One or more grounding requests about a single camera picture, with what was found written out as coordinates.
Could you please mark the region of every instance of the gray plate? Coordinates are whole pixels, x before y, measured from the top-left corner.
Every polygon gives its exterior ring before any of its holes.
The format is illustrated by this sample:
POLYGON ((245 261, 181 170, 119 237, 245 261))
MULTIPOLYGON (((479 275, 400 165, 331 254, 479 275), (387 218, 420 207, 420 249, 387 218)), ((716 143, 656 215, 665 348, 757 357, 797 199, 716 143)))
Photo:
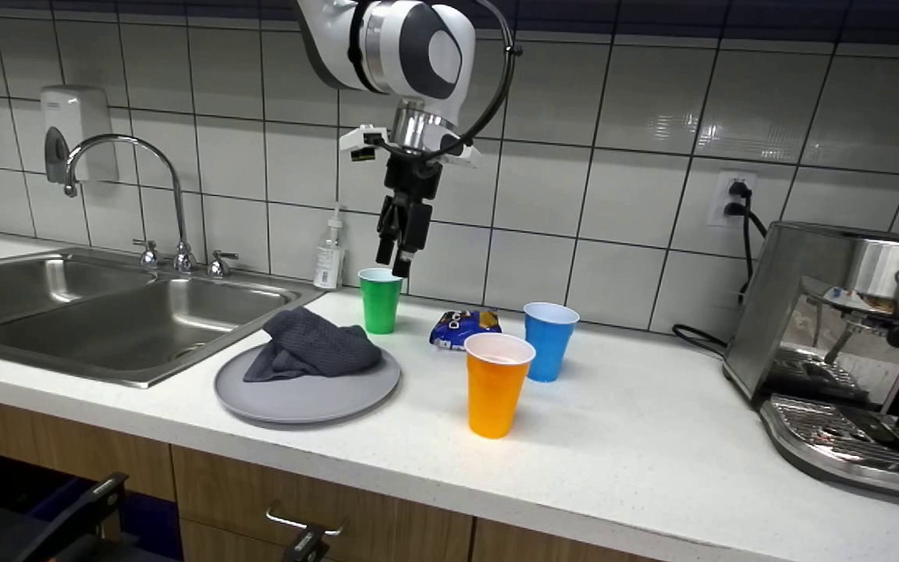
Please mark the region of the gray plate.
POLYGON ((221 365, 211 387, 221 407, 260 424, 320 424, 348 417, 383 402, 400 385, 400 365, 383 352, 382 365, 343 377, 286 377, 286 379, 243 379, 261 345, 253 345, 221 365))

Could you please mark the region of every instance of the drawer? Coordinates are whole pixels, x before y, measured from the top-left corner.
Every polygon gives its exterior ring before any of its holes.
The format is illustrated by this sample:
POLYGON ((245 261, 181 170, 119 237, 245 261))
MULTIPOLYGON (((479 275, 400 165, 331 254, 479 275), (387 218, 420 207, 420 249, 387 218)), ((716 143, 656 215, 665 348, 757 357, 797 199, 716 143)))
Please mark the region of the drawer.
POLYGON ((87 481, 125 472, 128 491, 176 498, 164 443, 0 407, 0 456, 87 481))
POLYGON ((178 516, 190 523, 284 546, 298 531, 266 521, 266 507, 273 507, 284 519, 343 527, 326 541, 337 562, 469 560, 470 519, 465 516, 178 446, 172 464, 178 516))
POLYGON ((227 562, 227 560, 240 560, 240 562, 282 562, 282 546, 277 544, 266 544, 266 541, 253 541, 253 538, 236 538, 209 523, 195 523, 195 521, 181 521, 181 553, 185 562, 227 562))
POLYGON ((470 562, 644 562, 627 553, 572 544, 507 523, 477 521, 470 562))

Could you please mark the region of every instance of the cabinet handle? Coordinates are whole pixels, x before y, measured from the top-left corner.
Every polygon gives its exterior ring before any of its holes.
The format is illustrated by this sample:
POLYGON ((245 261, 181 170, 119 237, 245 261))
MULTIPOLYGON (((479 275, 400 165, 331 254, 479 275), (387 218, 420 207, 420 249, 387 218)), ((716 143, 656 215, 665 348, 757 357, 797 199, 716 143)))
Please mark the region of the cabinet handle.
MULTIPOLYGON (((284 527, 295 527, 295 531, 316 527, 316 523, 306 523, 306 521, 295 521, 295 519, 284 519, 284 516, 277 516, 270 507, 266 507, 266 521, 284 523, 284 527)), ((340 538, 340 535, 343 535, 343 527, 324 527, 324 538, 340 538)))

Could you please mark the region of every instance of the white countertop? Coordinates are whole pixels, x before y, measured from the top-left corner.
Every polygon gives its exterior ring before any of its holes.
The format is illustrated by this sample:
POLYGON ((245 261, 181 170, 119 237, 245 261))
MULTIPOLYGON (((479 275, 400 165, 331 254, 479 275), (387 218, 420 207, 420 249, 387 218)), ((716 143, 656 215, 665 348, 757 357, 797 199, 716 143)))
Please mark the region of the white countertop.
MULTIPOLYGON (((353 293, 310 309, 361 318, 353 293)), ((219 407, 219 365, 266 333, 151 391, 0 362, 0 402, 656 560, 899 560, 899 501, 782 463, 710 352, 578 327, 563 377, 528 379, 513 434, 482 439, 465 360, 428 345, 441 313, 401 301, 400 330, 375 337, 400 391, 340 424, 256 428, 219 407)))

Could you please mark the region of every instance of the kitchen sink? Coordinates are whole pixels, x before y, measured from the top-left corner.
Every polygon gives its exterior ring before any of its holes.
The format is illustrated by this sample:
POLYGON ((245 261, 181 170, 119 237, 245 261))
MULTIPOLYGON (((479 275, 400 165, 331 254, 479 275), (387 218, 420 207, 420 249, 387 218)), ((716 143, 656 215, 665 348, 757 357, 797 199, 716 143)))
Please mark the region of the kitchen sink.
POLYGON ((133 260, 103 254, 38 254, 0 261, 0 318, 144 287, 133 260))
POLYGON ((66 284, 39 309, 16 313, 16 305, 9 318, 0 315, 0 360, 151 387, 316 295, 277 280, 209 275, 139 280, 144 272, 133 272, 136 284, 115 287, 119 275, 110 275, 106 265, 70 275, 83 284, 66 284))

